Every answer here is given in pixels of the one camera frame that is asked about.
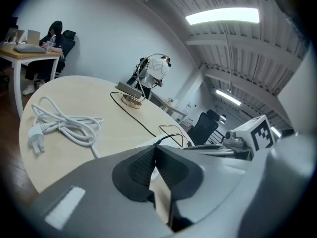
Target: round table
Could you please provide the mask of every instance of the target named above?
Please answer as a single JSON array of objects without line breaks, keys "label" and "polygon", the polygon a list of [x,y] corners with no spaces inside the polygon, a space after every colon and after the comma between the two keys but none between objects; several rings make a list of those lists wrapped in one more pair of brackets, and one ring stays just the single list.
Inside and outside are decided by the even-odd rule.
[{"label": "round table", "polygon": [[[30,98],[20,122],[19,145],[26,171],[38,192],[43,191],[79,165],[94,159],[90,147],[79,146],[58,131],[45,135],[44,153],[36,155],[29,147],[27,134],[34,119],[31,104],[37,104],[42,96],[52,98],[66,115],[105,119],[95,143],[95,147],[102,157],[135,148],[153,138],[112,100],[109,94],[113,91],[121,92],[115,88],[114,83],[102,79],[66,76],[48,82]],[[121,96],[121,94],[113,94],[115,100],[149,131],[158,136],[162,134],[159,125],[175,125],[187,138],[187,140],[184,139],[184,147],[187,146],[190,137],[162,109],[148,100],[142,102],[140,109],[134,109],[125,105],[120,99]],[[43,101],[41,107],[53,111],[47,101]],[[179,133],[176,127],[163,129],[168,134]],[[175,140],[181,143],[180,137],[175,137]]]}]

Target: power plug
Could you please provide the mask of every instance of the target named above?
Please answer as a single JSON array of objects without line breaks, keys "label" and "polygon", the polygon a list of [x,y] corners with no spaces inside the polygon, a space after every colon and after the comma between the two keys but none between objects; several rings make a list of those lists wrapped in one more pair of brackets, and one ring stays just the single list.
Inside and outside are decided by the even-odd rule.
[{"label": "power plug", "polygon": [[37,124],[29,129],[28,142],[36,154],[45,151],[44,135],[40,124]]}]

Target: metal base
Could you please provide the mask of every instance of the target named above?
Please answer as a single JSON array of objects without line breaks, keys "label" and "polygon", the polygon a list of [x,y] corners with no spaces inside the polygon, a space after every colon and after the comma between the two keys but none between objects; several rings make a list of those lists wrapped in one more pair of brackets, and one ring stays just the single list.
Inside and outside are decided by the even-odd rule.
[{"label": "metal base", "polygon": [[138,101],[137,99],[135,99],[133,96],[124,94],[121,97],[121,100],[124,104],[128,105],[129,107],[132,107],[134,109],[139,109],[142,105],[142,103],[140,101]]}]

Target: wooden floor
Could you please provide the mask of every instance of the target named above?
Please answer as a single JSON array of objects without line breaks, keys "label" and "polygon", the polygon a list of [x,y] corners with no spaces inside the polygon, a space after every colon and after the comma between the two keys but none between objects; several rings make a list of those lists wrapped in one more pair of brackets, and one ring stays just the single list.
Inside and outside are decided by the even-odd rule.
[{"label": "wooden floor", "polygon": [[[19,150],[20,119],[13,93],[13,69],[5,72],[11,80],[9,90],[0,92],[0,175],[13,199],[22,206],[28,206],[38,193],[25,171]],[[24,105],[30,97],[23,98]]]}]

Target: white cube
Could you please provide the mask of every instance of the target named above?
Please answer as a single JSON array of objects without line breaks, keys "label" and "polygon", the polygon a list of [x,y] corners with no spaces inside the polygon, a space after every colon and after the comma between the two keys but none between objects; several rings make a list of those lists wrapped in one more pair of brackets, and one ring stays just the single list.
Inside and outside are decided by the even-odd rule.
[{"label": "white cube", "polygon": [[260,149],[270,148],[275,143],[266,115],[253,118],[235,128],[234,131],[236,132],[236,137],[244,139],[254,155]]}]

